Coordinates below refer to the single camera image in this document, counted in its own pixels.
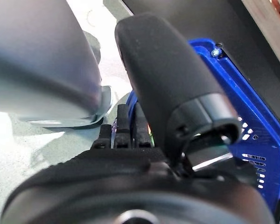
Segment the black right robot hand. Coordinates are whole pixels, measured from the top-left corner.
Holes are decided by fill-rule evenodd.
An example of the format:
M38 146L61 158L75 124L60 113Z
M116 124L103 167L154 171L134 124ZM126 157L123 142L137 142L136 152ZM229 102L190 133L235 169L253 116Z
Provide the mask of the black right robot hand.
M6 201L2 224L273 224L253 165L228 146L238 114L210 69L167 21L120 20L117 47L138 98L117 132L36 173Z

